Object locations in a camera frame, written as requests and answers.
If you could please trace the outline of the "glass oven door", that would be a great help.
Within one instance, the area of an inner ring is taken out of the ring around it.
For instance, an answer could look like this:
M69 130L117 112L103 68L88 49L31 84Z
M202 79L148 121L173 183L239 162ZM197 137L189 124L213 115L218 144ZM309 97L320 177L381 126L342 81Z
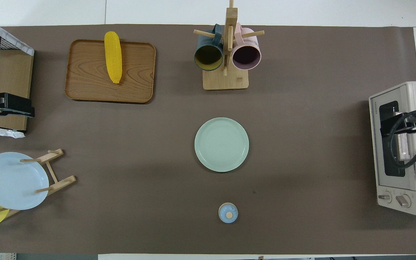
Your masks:
M380 133L380 122L383 117L395 112L410 112L409 88L406 83L392 87L369 98L371 113L372 144L374 153L375 176L377 185L416 191L416 173L414 166L399 169L393 165L390 151L398 153L397 139L393 145L383 144L386 138Z

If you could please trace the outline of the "yellow corn cob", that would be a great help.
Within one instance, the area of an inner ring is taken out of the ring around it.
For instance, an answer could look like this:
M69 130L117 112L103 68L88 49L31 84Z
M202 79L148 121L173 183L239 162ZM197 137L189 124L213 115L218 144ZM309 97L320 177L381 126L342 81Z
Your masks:
M122 78L122 48L120 38L114 31L104 35L105 61L109 78L114 84L119 84Z

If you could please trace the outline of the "pale green plate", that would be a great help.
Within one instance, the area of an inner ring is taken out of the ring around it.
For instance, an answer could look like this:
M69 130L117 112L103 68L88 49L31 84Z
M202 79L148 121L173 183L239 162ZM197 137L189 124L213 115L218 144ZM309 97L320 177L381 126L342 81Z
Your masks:
M195 134L194 150L199 162L211 171L226 173L240 167L247 158L250 140L244 127L228 117L215 117Z

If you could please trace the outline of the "wooden serving tray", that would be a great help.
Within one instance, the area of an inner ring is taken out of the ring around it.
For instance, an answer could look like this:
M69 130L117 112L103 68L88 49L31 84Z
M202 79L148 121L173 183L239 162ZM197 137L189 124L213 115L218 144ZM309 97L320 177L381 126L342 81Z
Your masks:
M65 94L76 101L148 103L154 93L156 49L150 43L121 42L122 77L111 81L102 40L71 43Z

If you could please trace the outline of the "light blue plate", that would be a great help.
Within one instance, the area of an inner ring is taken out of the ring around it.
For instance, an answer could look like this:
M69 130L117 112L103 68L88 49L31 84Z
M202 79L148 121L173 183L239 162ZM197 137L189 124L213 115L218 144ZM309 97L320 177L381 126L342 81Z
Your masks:
M31 157L18 152L0 153L0 206L27 210L40 205L49 187L45 169Z

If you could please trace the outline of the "wooden plate rack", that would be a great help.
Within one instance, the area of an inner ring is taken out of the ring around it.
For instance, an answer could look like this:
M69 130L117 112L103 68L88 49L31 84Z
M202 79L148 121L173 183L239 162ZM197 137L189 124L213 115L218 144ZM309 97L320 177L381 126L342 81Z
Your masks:
M45 155L42 155L38 158L31 158L31 161L38 162L46 171L48 180L49 180L49 187L45 189L37 190L36 192L41 191L48 191L47 196L54 194L57 191L60 191L61 189L69 186L70 184L74 183L76 181L75 176L69 176L64 179L58 179L56 177L56 174L53 171L53 168L51 166L51 161L59 158L64 154L62 149L56 149L56 150L48 150ZM4 211L7 208L1 207L0 211ZM13 215L15 212L21 211L21 210L15 210L15 209L8 209L9 213L8 216Z

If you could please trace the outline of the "brown table mat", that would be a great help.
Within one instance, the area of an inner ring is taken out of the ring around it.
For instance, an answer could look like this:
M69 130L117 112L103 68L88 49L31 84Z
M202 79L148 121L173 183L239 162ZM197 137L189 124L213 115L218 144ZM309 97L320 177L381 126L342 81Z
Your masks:
M7 27L36 51L25 138L0 153L61 148L77 181L0 223L0 252L63 254L416 254L416 216L378 206L368 99L416 81L411 28L253 26L263 54L246 90L205 91L191 25ZM156 49L145 105L64 93L77 39ZM235 170L195 155L198 129L228 117L248 133ZM218 208L238 209L232 224Z

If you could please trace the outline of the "pink mug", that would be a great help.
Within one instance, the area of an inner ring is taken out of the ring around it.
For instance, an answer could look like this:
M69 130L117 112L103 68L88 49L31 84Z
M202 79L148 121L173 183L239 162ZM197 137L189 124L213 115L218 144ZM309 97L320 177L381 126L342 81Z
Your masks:
M233 65L241 70L254 69L261 61L261 51L257 36L243 37L252 33L250 28L242 27L238 22L233 34L232 61Z

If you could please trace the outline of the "wooden mug rack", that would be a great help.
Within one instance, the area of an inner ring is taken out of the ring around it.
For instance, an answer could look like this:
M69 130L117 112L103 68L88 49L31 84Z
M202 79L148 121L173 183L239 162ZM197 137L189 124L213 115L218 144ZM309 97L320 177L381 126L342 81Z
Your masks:
M234 0L229 0L229 7L226 9L225 24L222 25L222 39L224 41L223 63L213 71L204 71L203 89L207 91L214 90L242 90L249 87L249 70L241 70L233 65L232 49L233 34L236 24L238 23L238 8L234 6ZM194 30L196 35L205 35L213 37L214 34L208 31ZM243 37L262 36L264 31L253 31L244 34Z

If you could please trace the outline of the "dark blue mug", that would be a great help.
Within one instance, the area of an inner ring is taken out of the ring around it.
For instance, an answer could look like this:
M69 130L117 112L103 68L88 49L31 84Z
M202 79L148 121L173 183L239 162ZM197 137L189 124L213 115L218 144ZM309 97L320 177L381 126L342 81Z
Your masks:
M223 63L224 41L222 39L222 26L215 24L208 33L213 37L199 35L194 53L195 64L204 71L218 69Z

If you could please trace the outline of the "blue bell with wooden knob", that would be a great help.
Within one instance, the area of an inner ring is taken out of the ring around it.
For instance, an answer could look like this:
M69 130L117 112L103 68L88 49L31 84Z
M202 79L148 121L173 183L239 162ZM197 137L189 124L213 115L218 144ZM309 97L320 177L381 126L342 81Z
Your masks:
M237 207L230 202L225 202L218 208L218 217L225 224L232 224L238 218Z

